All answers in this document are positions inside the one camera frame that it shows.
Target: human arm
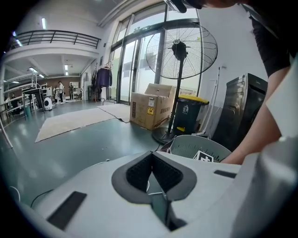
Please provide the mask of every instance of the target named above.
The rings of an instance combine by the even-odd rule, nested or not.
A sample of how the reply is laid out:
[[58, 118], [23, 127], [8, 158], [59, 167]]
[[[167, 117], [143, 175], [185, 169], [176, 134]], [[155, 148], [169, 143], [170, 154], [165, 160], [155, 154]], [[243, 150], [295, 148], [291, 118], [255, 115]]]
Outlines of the human arm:
[[266, 101], [274, 93], [289, 70], [289, 55], [281, 47], [281, 42], [268, 32], [262, 25], [253, 20], [257, 46], [265, 65], [268, 88], [264, 103], [254, 123], [241, 144], [222, 163], [242, 164], [246, 155], [260, 152], [266, 145], [277, 141], [281, 136], [279, 128], [266, 106]]

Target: black trash bin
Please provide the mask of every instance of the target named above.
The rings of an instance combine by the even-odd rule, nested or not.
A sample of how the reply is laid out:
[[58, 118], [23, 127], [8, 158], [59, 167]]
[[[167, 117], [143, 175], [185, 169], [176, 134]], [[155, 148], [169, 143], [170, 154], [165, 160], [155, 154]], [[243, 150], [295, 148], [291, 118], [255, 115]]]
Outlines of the black trash bin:
[[207, 113], [209, 101], [190, 95], [179, 95], [173, 131], [190, 135], [197, 132]]

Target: cardboard box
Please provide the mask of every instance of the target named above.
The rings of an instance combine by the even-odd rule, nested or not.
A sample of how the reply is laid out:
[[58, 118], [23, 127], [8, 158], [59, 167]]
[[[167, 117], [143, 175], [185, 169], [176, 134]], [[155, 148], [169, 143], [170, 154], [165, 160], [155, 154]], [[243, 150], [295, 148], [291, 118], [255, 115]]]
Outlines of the cardboard box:
[[169, 85], [149, 84], [145, 93], [132, 93], [130, 121], [153, 130], [169, 117], [176, 88]]

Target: green floor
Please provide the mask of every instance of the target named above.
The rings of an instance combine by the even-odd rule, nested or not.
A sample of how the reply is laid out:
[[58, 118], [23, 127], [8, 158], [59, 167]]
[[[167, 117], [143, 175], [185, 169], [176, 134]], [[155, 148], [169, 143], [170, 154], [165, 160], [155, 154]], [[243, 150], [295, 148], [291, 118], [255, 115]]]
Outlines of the green floor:
[[[14, 147], [8, 149], [1, 135], [2, 175], [8, 186], [14, 186], [20, 191], [22, 203], [30, 205], [37, 195], [58, 187], [91, 165], [106, 159], [154, 151], [158, 147], [150, 131], [118, 119], [103, 121], [35, 143], [46, 118], [100, 105], [101, 102], [65, 103], [45, 114], [42, 111], [33, 112], [28, 120], [19, 119], [5, 128]], [[149, 192], [160, 192], [152, 176], [149, 181]]]

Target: box flap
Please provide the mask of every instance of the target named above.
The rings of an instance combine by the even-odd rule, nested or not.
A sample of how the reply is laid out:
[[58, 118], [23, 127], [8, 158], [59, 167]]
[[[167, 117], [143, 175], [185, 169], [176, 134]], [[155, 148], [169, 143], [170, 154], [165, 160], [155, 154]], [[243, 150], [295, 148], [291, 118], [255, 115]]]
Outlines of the box flap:
[[170, 92], [174, 90], [173, 86], [163, 84], [149, 84], [145, 94], [168, 97]]

